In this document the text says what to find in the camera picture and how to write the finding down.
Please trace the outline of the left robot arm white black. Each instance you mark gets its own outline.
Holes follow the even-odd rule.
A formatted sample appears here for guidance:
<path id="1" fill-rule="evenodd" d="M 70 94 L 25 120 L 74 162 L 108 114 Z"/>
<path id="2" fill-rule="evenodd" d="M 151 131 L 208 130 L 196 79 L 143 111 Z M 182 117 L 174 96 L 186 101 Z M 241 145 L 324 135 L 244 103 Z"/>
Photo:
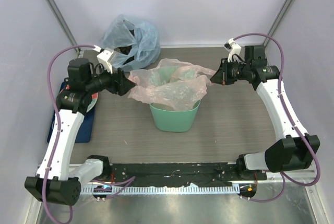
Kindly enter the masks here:
<path id="1" fill-rule="evenodd" d="M 79 129 L 92 101 L 92 95 L 103 90 L 123 96 L 135 87 L 121 68 L 93 66 L 86 58 L 69 62 L 64 89 L 56 98 L 53 132 L 44 159 L 35 176 L 28 176 L 25 188 L 35 199 L 74 206 L 80 190 L 93 179 L 110 178 L 111 166 L 106 156 L 90 155 L 84 164 L 69 171 L 69 162 Z"/>

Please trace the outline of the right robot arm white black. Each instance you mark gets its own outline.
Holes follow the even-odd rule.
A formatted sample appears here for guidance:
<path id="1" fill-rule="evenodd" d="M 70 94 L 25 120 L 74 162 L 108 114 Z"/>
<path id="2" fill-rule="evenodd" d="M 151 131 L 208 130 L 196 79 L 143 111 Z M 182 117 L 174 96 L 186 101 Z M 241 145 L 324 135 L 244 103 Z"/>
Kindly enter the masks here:
<path id="1" fill-rule="evenodd" d="M 245 47 L 245 56 L 240 58 L 241 47 L 235 42 L 226 43 L 229 56 L 222 58 L 211 82 L 231 85 L 246 80 L 262 99 L 274 127 L 276 142 L 264 152 L 239 155 L 236 175 L 249 179 L 255 171 L 286 172 L 309 168 L 312 152 L 317 152 L 320 141 L 310 135 L 294 113 L 279 82 L 279 69 L 268 65 L 263 45 Z"/>

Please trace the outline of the pink plastic trash bag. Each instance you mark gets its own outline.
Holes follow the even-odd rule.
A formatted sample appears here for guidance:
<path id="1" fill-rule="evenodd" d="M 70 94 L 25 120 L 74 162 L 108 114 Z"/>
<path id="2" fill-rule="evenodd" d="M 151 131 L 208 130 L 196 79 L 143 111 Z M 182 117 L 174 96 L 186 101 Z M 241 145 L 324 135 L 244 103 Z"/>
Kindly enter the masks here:
<path id="1" fill-rule="evenodd" d="M 207 94 L 214 74 L 214 70 L 200 65 L 164 58 L 155 68 L 130 72 L 129 80 L 136 86 L 128 97 L 172 111 L 191 110 Z"/>

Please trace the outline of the green plastic trash bin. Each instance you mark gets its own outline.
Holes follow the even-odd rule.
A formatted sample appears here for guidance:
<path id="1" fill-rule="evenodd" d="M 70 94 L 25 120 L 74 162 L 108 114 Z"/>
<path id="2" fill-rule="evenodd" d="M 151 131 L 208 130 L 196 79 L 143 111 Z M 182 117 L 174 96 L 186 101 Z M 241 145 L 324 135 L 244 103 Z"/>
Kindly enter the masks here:
<path id="1" fill-rule="evenodd" d="M 156 127 L 165 132 L 186 132 L 191 129 L 206 84 L 191 66 L 159 67 L 153 77 L 158 85 L 157 102 L 149 104 Z"/>

